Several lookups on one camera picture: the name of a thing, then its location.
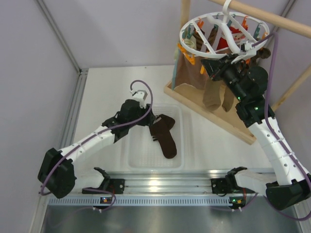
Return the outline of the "dark brown sock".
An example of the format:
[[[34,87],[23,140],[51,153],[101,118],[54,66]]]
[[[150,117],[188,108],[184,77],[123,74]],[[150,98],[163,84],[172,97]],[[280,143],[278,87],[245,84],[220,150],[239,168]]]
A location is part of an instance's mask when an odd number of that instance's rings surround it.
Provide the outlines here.
[[[175,141],[170,133],[170,130],[175,125],[175,120],[170,116],[160,114],[156,121],[149,127],[153,141],[160,144],[162,153],[166,159],[172,159],[177,155]]]

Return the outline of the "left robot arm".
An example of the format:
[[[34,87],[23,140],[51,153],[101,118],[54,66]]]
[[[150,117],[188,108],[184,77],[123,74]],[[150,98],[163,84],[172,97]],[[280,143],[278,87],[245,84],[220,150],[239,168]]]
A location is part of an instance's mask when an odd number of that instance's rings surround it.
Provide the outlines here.
[[[90,135],[60,150],[49,149],[37,176],[42,183],[40,195],[53,194],[61,199],[73,189],[106,192],[110,187],[110,177],[102,168],[95,167],[89,174],[78,176],[74,166],[128,135],[132,127],[151,126],[156,119],[152,106],[149,103],[142,107],[137,100],[126,100],[113,117],[104,121]]]

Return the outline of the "orange clothes peg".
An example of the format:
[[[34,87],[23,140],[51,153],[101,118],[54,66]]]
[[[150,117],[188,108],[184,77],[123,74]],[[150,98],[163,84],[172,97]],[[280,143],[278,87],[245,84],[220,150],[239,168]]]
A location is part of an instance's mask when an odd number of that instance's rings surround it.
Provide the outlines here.
[[[200,74],[207,74],[207,71],[204,66],[201,66]]]

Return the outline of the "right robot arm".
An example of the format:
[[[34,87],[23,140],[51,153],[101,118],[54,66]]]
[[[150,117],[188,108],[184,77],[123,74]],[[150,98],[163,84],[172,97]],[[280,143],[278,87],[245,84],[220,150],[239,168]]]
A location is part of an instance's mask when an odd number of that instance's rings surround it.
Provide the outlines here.
[[[245,167],[230,170],[226,185],[231,192],[246,188],[267,198],[277,210],[284,210],[311,196],[311,174],[297,160],[283,137],[275,113],[264,94],[268,73],[259,66],[245,70],[242,62],[234,63],[236,55],[219,60],[202,59],[209,78],[222,81],[238,100],[235,108],[240,120],[255,136],[271,163],[276,181],[254,173]]]

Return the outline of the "white round clip hanger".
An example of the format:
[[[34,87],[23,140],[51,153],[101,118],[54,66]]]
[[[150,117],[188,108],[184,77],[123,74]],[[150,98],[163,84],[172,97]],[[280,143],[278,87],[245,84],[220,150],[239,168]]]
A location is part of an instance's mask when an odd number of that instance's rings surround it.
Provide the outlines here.
[[[226,0],[222,11],[195,17],[181,28],[177,47],[190,62],[194,62],[195,57],[218,60],[230,54],[234,57],[233,63],[247,61],[265,46],[270,34],[267,24],[246,14],[231,12],[230,3]],[[203,34],[205,23],[212,24],[216,34],[220,34],[216,49]]]

